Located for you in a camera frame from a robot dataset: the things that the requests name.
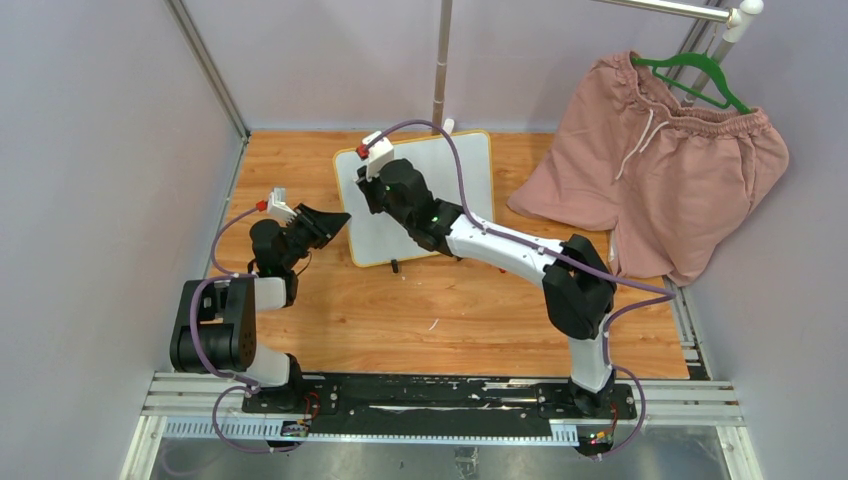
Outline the yellow framed whiteboard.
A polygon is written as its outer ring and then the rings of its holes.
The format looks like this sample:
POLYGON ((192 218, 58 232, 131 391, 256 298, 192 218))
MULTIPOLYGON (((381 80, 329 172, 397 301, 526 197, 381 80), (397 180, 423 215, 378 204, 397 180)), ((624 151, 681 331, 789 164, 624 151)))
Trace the yellow framed whiteboard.
MULTIPOLYGON (((489 134, 483 130, 455 133, 452 139, 461 161, 466 200, 471 211, 485 220, 495 219, 493 166, 489 134)), ((460 202, 455 159, 441 136, 419 137, 394 142, 397 158, 406 158, 419 170, 435 197, 460 202)), ((430 253, 420 248, 387 214, 370 213, 355 184, 364 162, 352 149, 338 151, 332 161, 343 210, 351 215, 347 224, 351 256, 356 266, 366 268, 423 258, 430 253)))

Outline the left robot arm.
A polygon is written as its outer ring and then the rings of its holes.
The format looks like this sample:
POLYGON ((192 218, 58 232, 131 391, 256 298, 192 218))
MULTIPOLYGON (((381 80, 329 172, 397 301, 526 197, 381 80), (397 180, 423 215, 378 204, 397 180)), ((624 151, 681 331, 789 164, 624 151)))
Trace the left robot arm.
POLYGON ((253 407, 317 414, 321 397, 316 387, 304 380, 293 355, 260 342, 257 316, 294 304, 298 262, 324 248, 350 219, 348 213, 300 204, 254 223, 246 272, 184 284, 169 344, 173 369, 233 380, 253 407))

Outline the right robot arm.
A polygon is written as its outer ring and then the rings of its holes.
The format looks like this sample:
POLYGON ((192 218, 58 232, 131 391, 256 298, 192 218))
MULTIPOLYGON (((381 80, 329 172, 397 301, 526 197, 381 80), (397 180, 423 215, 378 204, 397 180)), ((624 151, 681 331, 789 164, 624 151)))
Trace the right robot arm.
POLYGON ((424 250, 478 260, 539 287, 550 323, 568 341, 570 404, 589 418, 610 408, 615 370, 603 330, 616 287, 588 239, 538 239, 487 222, 435 197, 407 159, 388 162, 374 177, 359 167, 356 185, 371 213, 388 215, 424 250))

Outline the pink shorts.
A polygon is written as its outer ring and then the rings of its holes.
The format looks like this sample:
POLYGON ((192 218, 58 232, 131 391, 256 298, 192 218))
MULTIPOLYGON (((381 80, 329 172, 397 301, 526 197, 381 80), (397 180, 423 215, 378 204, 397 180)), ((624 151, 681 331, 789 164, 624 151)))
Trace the pink shorts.
POLYGON ((607 232, 614 274, 693 283, 789 165, 766 113, 686 107, 626 51, 579 82, 508 207, 607 232))

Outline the white metal clothes rack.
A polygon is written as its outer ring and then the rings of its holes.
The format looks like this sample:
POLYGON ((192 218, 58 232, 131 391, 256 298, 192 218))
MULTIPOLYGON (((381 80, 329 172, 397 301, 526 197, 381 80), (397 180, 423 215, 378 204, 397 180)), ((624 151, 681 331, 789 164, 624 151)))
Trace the white metal clothes rack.
POLYGON ((551 132, 599 57, 688 51, 721 61, 744 1, 440 1, 431 120, 551 132))

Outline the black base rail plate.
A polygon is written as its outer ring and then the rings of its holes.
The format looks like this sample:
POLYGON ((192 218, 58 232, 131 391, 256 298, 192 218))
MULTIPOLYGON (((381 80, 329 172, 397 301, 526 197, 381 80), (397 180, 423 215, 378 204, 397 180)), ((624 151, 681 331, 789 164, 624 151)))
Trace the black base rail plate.
POLYGON ((650 427, 740 427, 732 386, 710 380, 616 381, 580 407, 563 378, 311 373, 298 392, 249 393, 212 376, 158 373, 143 444, 218 440, 253 454, 306 444, 572 447, 600 458, 650 427))

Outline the grey aluminium corner post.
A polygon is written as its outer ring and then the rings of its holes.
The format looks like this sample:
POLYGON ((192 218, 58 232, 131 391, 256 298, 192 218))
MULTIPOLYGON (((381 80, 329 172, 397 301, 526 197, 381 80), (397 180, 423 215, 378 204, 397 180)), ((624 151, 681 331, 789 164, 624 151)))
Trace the grey aluminium corner post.
POLYGON ((218 103, 223 108, 230 124, 241 142, 246 145, 250 138, 250 129, 239 111, 239 108, 237 107, 236 102, 213 59, 213 56, 211 55, 211 52, 207 48, 188 6, 182 0, 165 0, 164 4, 169 9, 176 26, 183 35, 184 40, 211 87, 218 103))

